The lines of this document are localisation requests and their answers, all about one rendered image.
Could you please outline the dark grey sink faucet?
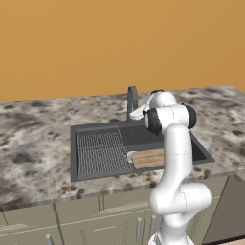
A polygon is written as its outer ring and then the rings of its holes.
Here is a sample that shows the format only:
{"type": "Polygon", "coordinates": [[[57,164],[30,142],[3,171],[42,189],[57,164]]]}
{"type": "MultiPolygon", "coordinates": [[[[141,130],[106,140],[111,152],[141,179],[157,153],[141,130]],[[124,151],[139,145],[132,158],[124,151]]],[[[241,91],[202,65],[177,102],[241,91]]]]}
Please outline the dark grey sink faucet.
{"type": "Polygon", "coordinates": [[[127,122],[131,123],[130,113],[138,108],[138,91],[135,86],[129,86],[127,90],[127,122]]]}

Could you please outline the dark grey sink basin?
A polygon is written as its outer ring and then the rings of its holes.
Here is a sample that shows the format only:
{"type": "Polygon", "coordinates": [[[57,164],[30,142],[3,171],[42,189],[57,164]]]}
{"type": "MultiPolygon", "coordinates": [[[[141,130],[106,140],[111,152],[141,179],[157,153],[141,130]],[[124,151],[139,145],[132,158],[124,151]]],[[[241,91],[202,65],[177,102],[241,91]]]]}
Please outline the dark grey sink basin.
{"type": "Polygon", "coordinates": [[[133,171],[131,173],[138,173],[138,172],[151,171],[151,170],[164,168],[164,165],[162,165],[161,167],[150,167],[150,168],[142,168],[142,169],[136,169],[134,167],[133,161],[131,159],[131,154],[133,152],[163,148],[163,136],[162,135],[155,136],[154,134],[150,133],[145,128],[143,121],[131,122],[131,123],[128,123],[126,121],[118,121],[118,122],[72,125],[71,126],[71,181],[72,182],[97,179],[97,178],[82,179],[78,177],[76,132],[78,130],[84,130],[88,128],[103,128],[103,127],[113,127],[113,126],[117,126],[122,134],[122,140],[124,142],[127,151],[128,162],[131,163],[133,166],[133,171]]]}

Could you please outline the wooden cutting board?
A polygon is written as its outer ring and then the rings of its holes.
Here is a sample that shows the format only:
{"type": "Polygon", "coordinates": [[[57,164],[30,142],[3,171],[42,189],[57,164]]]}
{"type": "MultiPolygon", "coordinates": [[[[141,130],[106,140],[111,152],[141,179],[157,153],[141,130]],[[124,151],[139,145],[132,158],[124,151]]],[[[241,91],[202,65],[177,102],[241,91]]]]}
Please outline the wooden cutting board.
{"type": "Polygon", "coordinates": [[[161,167],[164,164],[164,150],[135,151],[131,154],[131,159],[136,169],[161,167]]]}

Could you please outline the grey ribbed drying rack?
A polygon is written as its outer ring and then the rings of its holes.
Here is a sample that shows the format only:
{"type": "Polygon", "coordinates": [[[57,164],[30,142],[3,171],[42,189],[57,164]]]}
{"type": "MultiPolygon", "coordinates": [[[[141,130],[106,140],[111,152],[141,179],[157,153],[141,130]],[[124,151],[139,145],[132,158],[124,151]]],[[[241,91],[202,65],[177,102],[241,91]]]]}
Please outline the grey ribbed drying rack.
{"type": "Polygon", "coordinates": [[[76,153],[78,177],[82,179],[122,175],[133,171],[117,126],[78,130],[76,153]]]}

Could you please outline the dark grey dishwasher front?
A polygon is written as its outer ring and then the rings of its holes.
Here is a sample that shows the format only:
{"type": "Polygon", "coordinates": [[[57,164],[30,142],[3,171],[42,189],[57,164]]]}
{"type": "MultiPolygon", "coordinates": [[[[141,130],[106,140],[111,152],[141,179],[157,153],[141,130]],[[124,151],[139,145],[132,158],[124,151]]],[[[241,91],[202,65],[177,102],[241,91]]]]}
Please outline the dark grey dishwasher front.
{"type": "Polygon", "coordinates": [[[245,178],[235,175],[227,181],[203,244],[219,245],[241,238],[245,238],[245,178]]]}

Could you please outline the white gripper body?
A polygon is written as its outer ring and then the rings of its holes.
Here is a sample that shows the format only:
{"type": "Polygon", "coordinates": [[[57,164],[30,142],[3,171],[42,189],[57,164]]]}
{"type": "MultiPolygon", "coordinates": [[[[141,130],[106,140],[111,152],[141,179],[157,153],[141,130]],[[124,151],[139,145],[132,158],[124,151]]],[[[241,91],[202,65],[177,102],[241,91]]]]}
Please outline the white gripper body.
{"type": "Polygon", "coordinates": [[[129,114],[129,118],[133,121],[140,120],[145,115],[145,107],[141,106],[129,114]]]}

